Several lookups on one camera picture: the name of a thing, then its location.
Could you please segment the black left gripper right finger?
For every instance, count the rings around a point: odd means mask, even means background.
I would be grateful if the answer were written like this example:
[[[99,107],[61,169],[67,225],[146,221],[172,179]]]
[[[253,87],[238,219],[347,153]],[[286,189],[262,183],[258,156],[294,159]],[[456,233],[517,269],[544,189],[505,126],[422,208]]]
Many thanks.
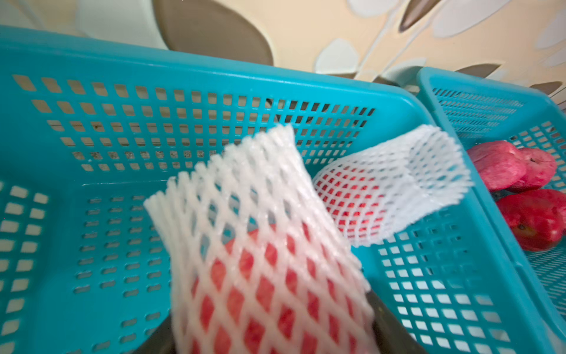
[[[427,351],[408,333],[402,323],[373,291],[366,294],[374,311],[372,329],[381,353],[426,354]]]

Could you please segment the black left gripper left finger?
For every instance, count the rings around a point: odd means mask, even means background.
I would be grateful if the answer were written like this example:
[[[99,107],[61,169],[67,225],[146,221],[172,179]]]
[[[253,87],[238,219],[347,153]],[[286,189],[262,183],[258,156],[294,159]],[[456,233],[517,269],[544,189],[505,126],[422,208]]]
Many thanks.
[[[176,354],[171,316],[168,316],[134,354]]]

